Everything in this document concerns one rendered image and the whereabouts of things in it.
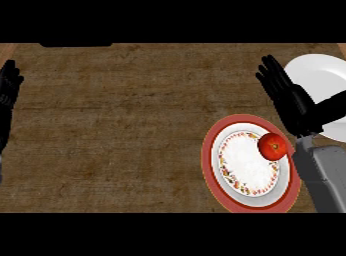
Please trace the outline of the brown placemat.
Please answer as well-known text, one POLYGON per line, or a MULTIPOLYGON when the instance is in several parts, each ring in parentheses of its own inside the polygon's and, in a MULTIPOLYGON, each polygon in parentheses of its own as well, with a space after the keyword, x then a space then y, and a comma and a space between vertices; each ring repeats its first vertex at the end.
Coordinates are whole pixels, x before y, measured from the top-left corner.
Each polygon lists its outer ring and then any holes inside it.
POLYGON ((0 44, 26 78, 3 151, 0 212, 220 212, 201 146, 232 114, 281 122, 260 59, 346 60, 346 44, 0 44))

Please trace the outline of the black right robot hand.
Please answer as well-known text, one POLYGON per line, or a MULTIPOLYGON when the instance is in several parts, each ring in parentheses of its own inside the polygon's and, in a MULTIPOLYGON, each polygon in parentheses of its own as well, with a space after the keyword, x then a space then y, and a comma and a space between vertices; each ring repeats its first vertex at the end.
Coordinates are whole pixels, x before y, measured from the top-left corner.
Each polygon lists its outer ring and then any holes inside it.
POLYGON ((297 137, 316 135, 324 125, 346 116, 346 90, 316 103, 305 88, 291 81, 272 55, 262 57, 256 78, 269 95, 287 131, 297 137))

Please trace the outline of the red-rimmed patterned plate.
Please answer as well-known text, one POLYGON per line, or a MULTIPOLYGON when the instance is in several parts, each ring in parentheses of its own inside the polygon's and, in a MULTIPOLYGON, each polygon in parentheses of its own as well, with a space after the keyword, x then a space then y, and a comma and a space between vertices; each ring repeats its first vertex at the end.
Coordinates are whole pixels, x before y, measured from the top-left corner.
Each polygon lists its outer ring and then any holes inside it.
POLYGON ((287 212, 297 200, 302 181, 293 162, 294 148, 278 127, 262 117, 234 114, 210 128, 201 148, 207 187, 231 212, 287 212), (259 139, 275 133, 287 153, 277 161, 263 158, 259 139))

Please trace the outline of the red tomato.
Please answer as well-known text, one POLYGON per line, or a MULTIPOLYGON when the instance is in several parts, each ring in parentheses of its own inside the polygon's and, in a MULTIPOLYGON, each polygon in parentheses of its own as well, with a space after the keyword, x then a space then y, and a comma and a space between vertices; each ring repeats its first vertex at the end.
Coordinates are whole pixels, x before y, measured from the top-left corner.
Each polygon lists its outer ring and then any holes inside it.
POLYGON ((280 160, 287 155, 285 140, 275 133, 268 133, 262 136, 257 142, 257 148, 263 158, 271 161, 280 160))

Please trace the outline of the plain white plate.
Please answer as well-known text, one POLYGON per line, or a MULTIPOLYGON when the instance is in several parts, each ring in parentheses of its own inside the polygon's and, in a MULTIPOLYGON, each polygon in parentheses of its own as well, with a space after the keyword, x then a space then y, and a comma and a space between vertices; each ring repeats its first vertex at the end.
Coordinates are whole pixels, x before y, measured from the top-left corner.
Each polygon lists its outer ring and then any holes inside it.
MULTIPOLYGON (((316 103, 346 90, 346 61, 331 55, 302 55, 288 62, 284 70, 316 103)), ((346 116, 324 125, 322 135, 346 143, 346 116)))

